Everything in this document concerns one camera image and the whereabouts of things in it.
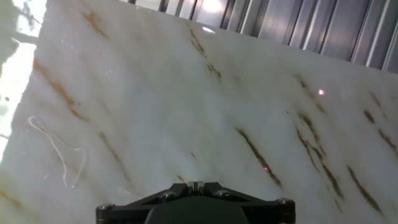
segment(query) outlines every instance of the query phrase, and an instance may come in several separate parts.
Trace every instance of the black metal mount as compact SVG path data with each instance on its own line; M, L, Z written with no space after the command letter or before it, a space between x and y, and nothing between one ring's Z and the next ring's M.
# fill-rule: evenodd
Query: black metal mount
M255 224L295 223L295 202L261 200L217 182L173 184L125 206L96 209L97 224Z

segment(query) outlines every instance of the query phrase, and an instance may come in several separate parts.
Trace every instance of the screw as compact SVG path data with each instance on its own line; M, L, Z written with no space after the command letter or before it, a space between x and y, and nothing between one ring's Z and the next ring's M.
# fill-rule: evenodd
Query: screw
M219 197L228 197L229 192L227 190L217 190L216 195Z
M280 199L278 199L277 201L278 201L279 203L281 203L281 204L287 204L287 203L292 202L292 199L289 199L289 198L280 198Z
M174 192L164 192L161 196L161 198L172 198L177 196L177 194L175 194Z
M114 207L113 203L106 203L106 204L100 205L98 208L100 210L109 210L109 209L111 209L113 207Z

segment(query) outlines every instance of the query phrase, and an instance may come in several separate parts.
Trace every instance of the corrugated metal wall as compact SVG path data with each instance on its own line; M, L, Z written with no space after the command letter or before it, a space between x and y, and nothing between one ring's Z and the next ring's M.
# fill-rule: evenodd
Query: corrugated metal wall
M209 26L398 73L398 0L129 0Z

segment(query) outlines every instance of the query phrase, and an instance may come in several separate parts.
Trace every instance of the white marble surface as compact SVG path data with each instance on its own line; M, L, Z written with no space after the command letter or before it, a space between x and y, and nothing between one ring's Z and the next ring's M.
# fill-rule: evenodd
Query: white marble surface
M188 180L292 198L297 223L398 222L397 75L116 0L21 2L0 13L0 223L94 223Z

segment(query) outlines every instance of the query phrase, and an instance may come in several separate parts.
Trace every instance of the brown vein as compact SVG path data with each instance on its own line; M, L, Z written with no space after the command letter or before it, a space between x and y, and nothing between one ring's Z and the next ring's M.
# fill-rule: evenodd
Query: brown vein
M197 157L192 152L191 155L196 159L196 161L198 160Z
M317 130L315 130L315 128L313 127L312 121L310 120L310 118L308 118L308 117L307 117L306 115L304 115L304 114L298 114L298 116L299 116L299 118L300 118L301 120L303 120L303 121L307 124L307 126L310 128L310 130L311 130L311 132L312 132L312 134L313 134L313 137L314 137L314 139L315 139L315 142L319 145L319 148L321 149L321 152L322 152L323 155L325 156L325 155L326 155L326 152L323 150L323 148L322 148L322 146L321 146L321 144L320 144L320 140L319 140L319 136L318 136Z
M373 101L381 108L380 101L376 98L374 93L371 93L371 96L372 96Z
M307 83L304 79L299 75L295 74L296 79L300 82L301 86L305 89L305 92L315 101L315 106L321 111L322 113L326 114L325 109L316 101L315 95L311 92L310 88L308 87Z
M9 197L4 191L0 191L0 197L3 197L5 199L7 199L8 201L12 202L14 207L16 207L18 209L23 209L22 208L22 203L20 203L20 201Z
M351 169L350 166L347 166L348 172L356 184L357 188L361 192L362 196L366 199L366 201L372 206L373 209L376 211L380 212L383 215L383 212L381 211L379 205L376 203L376 201L371 197L371 195L365 190L365 188L359 183L358 179L355 176L354 171Z
M374 119L373 119L372 115L369 113L369 111L368 111L368 110L364 110L363 113L365 114L365 116L367 117L367 119L368 119L372 124L374 124Z
M247 134L238 128L235 128L235 130L237 130L237 132L242 135L242 137L246 140L247 144L249 145L250 149L252 150L252 152L254 153L254 155L256 156L257 160L260 162L261 166L263 169L267 169L267 173L269 174L269 176L271 177L271 179L278 185L278 187L282 188L282 183L280 182L280 180L278 179L278 177L273 173L273 171L271 170L271 168L269 167L268 163L266 162L266 160L260 155L259 151L256 149L256 147L254 146L254 144L250 141L249 136L247 136Z
M395 145L394 143L391 142L391 139L389 136L386 136L384 134L384 132L379 129L379 134L380 137L383 138L383 140L385 140L385 142L390 146L390 148L392 149L392 151L395 153L395 155L398 157L398 151L397 151L397 145Z
M209 69L209 71L215 72L217 75L218 81L221 82L221 73L219 71L217 71L212 64L207 65L207 68Z
M311 147L311 149L315 152L315 154L318 156L319 160L322 161L323 160L323 156L322 154L319 152L319 150L315 147L313 147L310 142L307 141L307 144Z
M83 17L87 19L87 21L91 24L95 31L101 34L103 37L108 38L105 33L98 27L97 22L101 22L101 20L97 17L97 15L92 12L90 15L84 14Z
M343 211L341 210L340 205L338 204L338 202L336 201L336 199L335 199L335 202L336 202L337 208L340 210L341 214L343 214Z
M113 147L110 145L108 138L106 137L106 135L104 134L104 132L99 132L98 133L99 138L102 140L102 142L104 143L104 145L109 149L109 151L111 152L112 156L115 158L116 162L118 162L119 166L120 166L120 170L124 176L124 178L128 181L129 185L131 188L134 188L132 186L131 183L131 179L129 177L129 175L127 174L127 170L123 164L123 162L120 160L118 154L116 153L116 151L113 149Z
M108 108L108 106L106 106L106 104L101 99L99 99L99 103L101 103L102 107L104 108L107 114L111 114L111 110Z
M341 193L340 186L338 185L336 178L333 176L333 174L330 172L330 170L324 164L322 164L322 167L325 170L326 175L328 176L328 178L331 182L331 185L334 188L337 196L339 196L341 199L345 200L343 193Z
M316 165L315 165L315 163L314 163L314 161L313 161L313 159L312 159L312 156L311 156L311 153L310 153L310 148L308 147L307 143L304 141L304 139L303 139L303 137L301 136L300 131L299 131L299 129L298 129L297 127L296 127L296 132L297 132L298 139L299 139L300 142L303 144L303 146L305 147L305 149L306 149L306 151L307 151L308 156L310 157L310 160L311 160L311 162L312 162L312 165L316 168L316 170L317 170L318 173L320 174L320 171L318 170L318 168L316 167Z
M195 41L196 41L196 47L197 47L197 50L199 51L199 53L201 53L201 54L204 54L205 53L205 50L203 49L203 47L200 45L200 43L199 43L199 40L198 40L198 38L196 37L196 35L193 33L193 29L191 29L191 36L195 39Z
M183 183L185 183L185 180L182 178L182 177L180 177L179 175L177 176Z
M34 59L34 61L33 61L33 69L39 71L44 76L44 78L48 81L48 83L50 84L52 89L61 95L61 97L65 100L70 112L73 115L75 115L77 118L82 119L83 121L86 121L86 122L88 122L90 120L90 119L85 118L82 115L78 114L75 110L72 109L72 106L75 104L75 102L68 96L65 89L59 83L51 81L51 79L49 77L49 71L47 70L47 68L45 68L43 65L41 65L36 59Z

